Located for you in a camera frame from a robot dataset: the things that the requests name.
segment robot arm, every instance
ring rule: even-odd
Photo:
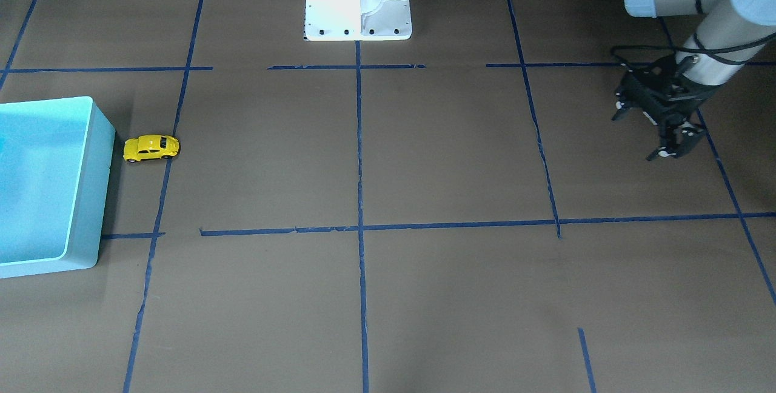
[[[682,47],[647,67],[633,67],[612,54],[628,69],[615,94],[621,119],[632,108],[641,109],[658,127],[660,145],[647,160],[687,155],[704,137],[693,113],[725,84],[746,61],[776,38],[776,0],[624,0],[635,17],[703,14],[707,17]]]

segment blue box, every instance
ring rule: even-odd
[[[88,96],[0,104],[0,278],[97,263],[115,135]]]

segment yellow toy car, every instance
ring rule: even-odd
[[[147,159],[171,159],[181,150],[178,139],[171,135],[141,135],[124,142],[124,160],[137,163]]]

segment gray floor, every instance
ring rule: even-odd
[[[645,163],[599,63],[663,21],[411,5],[354,45],[304,42],[304,0],[0,0],[0,101],[183,148],[116,148],[93,269],[0,280],[0,391],[773,391],[776,49],[704,106],[713,147]]]

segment light blue bin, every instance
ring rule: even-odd
[[[0,103],[0,278],[97,263],[115,134],[90,97]]]

